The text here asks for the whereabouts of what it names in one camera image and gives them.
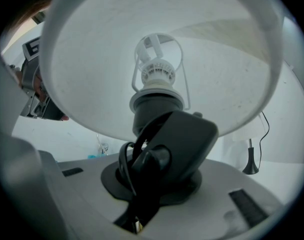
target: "white lampshade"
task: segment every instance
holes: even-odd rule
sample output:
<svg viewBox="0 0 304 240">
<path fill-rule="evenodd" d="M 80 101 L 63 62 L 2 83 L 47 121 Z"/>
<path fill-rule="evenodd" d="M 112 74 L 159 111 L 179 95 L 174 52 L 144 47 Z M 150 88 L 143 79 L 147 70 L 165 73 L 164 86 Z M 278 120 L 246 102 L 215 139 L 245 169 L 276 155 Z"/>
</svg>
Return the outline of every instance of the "white lampshade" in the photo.
<svg viewBox="0 0 304 240">
<path fill-rule="evenodd" d="M 153 33 L 180 43 L 188 112 L 216 123 L 221 136 L 252 120 L 269 101 L 282 48 L 268 0 L 54 0 L 40 45 L 49 95 L 81 125 L 135 140 L 129 105 L 134 54 Z M 185 99 L 183 77 L 176 81 Z"/>
<path fill-rule="evenodd" d="M 246 141 L 255 137 L 263 137 L 266 133 L 261 116 L 257 116 L 251 122 L 235 130 L 232 133 L 232 140 L 234 142 Z"/>
</svg>

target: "black cable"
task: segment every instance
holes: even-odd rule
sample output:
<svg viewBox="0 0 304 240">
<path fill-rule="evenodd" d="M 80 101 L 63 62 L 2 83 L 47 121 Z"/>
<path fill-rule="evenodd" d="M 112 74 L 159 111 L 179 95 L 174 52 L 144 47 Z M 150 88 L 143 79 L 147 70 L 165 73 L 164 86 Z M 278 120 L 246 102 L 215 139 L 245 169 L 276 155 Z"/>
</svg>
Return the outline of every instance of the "black cable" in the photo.
<svg viewBox="0 0 304 240">
<path fill-rule="evenodd" d="M 267 123 L 268 129 L 267 129 L 266 134 L 261 138 L 261 140 L 260 140 L 260 142 L 259 142 L 259 146 L 260 146 L 260 162 L 259 162 L 259 164 L 258 164 L 258 169 L 260 169 L 261 158 L 262 158 L 261 141 L 268 135 L 268 133 L 269 133 L 269 131 L 270 131 L 270 124 L 269 124 L 269 121 L 268 121 L 268 119 L 266 118 L 266 115 L 263 113 L 263 111 L 262 111 L 262 114 L 263 114 L 263 116 L 264 116 L 264 118 L 265 118 L 265 121 L 266 121 L 266 123 Z"/>
</svg>

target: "black cone-shaped lamp base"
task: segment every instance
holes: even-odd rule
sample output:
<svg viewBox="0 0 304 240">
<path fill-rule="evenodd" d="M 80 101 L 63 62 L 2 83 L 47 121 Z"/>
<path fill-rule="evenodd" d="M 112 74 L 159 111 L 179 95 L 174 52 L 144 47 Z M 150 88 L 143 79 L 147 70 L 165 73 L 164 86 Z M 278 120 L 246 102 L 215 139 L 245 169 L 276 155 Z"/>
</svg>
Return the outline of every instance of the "black cone-shaped lamp base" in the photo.
<svg viewBox="0 0 304 240">
<path fill-rule="evenodd" d="M 256 163 L 254 161 L 254 147 L 249 147 L 247 165 L 242 172 L 247 175 L 251 175 L 256 174 L 258 171 L 259 168 L 256 166 Z"/>
</svg>

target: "small lamp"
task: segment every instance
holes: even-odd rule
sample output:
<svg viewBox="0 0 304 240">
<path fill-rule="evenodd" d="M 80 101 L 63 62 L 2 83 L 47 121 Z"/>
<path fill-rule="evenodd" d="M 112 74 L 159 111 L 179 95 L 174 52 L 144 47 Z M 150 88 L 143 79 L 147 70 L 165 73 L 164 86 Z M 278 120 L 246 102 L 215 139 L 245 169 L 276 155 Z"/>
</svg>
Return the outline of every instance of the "small lamp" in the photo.
<svg viewBox="0 0 304 240">
<path fill-rule="evenodd" d="M 232 134 L 232 139 L 234 142 L 248 140 L 248 161 L 246 167 L 243 169 L 243 173 L 247 175 L 256 174 L 259 171 L 259 168 L 254 160 L 254 147 L 252 146 L 252 139 L 258 136 L 263 136 L 265 132 L 266 131 L 261 120 L 261 116 L 259 115 L 242 128 L 234 131 Z"/>
</svg>

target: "thin black wire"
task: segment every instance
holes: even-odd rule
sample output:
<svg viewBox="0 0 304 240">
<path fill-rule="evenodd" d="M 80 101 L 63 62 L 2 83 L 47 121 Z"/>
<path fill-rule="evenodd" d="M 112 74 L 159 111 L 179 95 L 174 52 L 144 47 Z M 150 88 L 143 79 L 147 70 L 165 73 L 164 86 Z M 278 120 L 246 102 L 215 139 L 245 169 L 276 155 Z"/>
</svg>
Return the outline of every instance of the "thin black wire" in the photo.
<svg viewBox="0 0 304 240">
<path fill-rule="evenodd" d="M 268 121 L 268 119 L 266 118 L 266 115 L 263 113 L 263 111 L 262 111 L 262 114 L 263 114 L 263 116 L 264 116 L 264 118 L 265 118 L 265 121 L 266 121 L 266 123 L 267 123 L 268 129 L 267 129 L 266 134 L 261 138 L 261 140 L 260 140 L 260 142 L 259 142 L 259 146 L 260 146 L 260 162 L 259 162 L 259 164 L 258 164 L 258 169 L 260 168 L 260 165 L 261 165 L 261 158 L 262 158 L 261 141 L 268 135 L 268 133 L 269 133 L 269 131 L 270 131 L 270 124 L 269 124 L 269 121 Z"/>
</svg>

